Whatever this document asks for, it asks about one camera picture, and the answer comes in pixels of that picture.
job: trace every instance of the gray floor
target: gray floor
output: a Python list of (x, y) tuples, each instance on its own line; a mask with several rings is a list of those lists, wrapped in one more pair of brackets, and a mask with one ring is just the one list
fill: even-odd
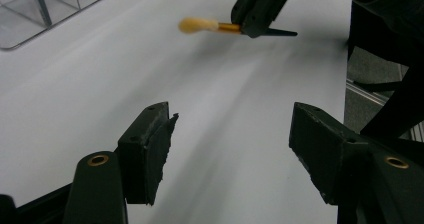
[[(369, 93), (357, 87), (350, 81), (361, 83), (385, 83), (400, 81), (407, 71), (407, 67), (397, 63), (385, 61), (371, 53), (356, 48), (349, 60), (347, 68), (346, 100), (344, 124), (358, 132), (372, 119), (388, 100), (391, 92)], [(402, 138), (411, 139), (411, 133), (405, 133)]]

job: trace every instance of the table surface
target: table surface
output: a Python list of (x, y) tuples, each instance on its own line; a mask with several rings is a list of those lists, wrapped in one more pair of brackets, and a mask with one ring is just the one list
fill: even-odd
[(130, 223), (336, 223), (288, 147), (294, 102), (343, 119), (350, 0), (289, 0), (272, 27), (297, 37), (202, 32), (236, 0), (103, 0), (0, 52), (0, 193), (18, 206), (72, 182), (147, 106), (179, 113), (153, 207)]

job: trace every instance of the brush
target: brush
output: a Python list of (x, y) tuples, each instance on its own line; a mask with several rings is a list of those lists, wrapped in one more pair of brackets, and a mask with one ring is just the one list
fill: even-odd
[[(181, 32), (186, 34), (192, 34), (199, 31), (213, 31), (245, 35), (242, 32), (240, 25), (231, 23), (220, 23), (213, 19), (187, 17), (181, 20), (178, 27)], [(297, 36), (297, 32), (268, 28), (265, 33), (262, 34), (262, 36)]]

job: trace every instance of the white tabletop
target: white tabletop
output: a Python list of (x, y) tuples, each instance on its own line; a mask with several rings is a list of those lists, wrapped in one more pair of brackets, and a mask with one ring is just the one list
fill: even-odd
[(153, 207), (130, 223), (335, 223), (288, 147), (295, 101), (343, 118), (350, 0), (289, 0), (250, 39), (177, 29), (236, 0), (103, 0), (0, 52), (0, 193), (18, 206), (70, 182), (147, 106), (180, 114)]

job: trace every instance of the brush bristles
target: brush bristles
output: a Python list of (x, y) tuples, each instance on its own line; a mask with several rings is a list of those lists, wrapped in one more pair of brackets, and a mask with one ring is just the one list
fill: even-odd
[(184, 18), (178, 27), (180, 28), (180, 31), (190, 34), (202, 30), (217, 31), (219, 23), (215, 20), (188, 17)]

